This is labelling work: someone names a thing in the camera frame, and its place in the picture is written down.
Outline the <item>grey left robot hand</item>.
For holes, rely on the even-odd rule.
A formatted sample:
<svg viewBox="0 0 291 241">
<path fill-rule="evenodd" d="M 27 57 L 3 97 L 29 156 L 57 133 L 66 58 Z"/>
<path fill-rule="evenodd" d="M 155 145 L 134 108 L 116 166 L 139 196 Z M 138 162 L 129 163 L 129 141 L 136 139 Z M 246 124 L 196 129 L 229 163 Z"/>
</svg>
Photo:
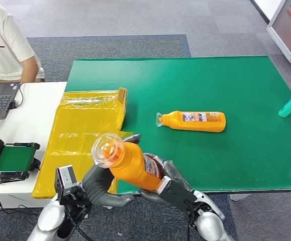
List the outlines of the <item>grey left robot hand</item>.
<svg viewBox="0 0 291 241">
<path fill-rule="evenodd" d="M 82 188 L 87 199 L 95 206 L 123 207 L 133 200 L 131 194 L 117 195 L 109 193 L 114 176 L 109 168 L 94 164 L 82 179 Z"/>
</svg>

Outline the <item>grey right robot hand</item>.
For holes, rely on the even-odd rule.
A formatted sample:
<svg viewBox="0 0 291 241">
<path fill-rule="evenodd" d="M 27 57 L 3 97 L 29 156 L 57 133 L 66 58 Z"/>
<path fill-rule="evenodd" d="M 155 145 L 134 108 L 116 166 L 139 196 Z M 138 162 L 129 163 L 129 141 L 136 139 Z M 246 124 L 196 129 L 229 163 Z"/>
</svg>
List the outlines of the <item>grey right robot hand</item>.
<svg viewBox="0 0 291 241">
<path fill-rule="evenodd" d="M 145 153 L 146 156 L 149 157 L 152 160 L 155 160 L 160 168 L 161 173 L 162 176 L 168 176 L 171 178 L 173 181 L 176 181 L 178 184 L 180 184 L 183 188 L 191 191 L 191 188 L 190 185 L 183 178 L 176 168 L 173 165 L 173 161 L 164 161 L 157 155 L 150 154 L 150 153 Z M 161 199 L 158 194 L 156 192 L 151 192 L 145 189 L 139 189 L 138 192 L 141 195 L 141 197 L 154 202 L 154 203 L 158 203 L 161 204 L 166 207 L 172 207 L 173 205 L 164 201 Z"/>
</svg>

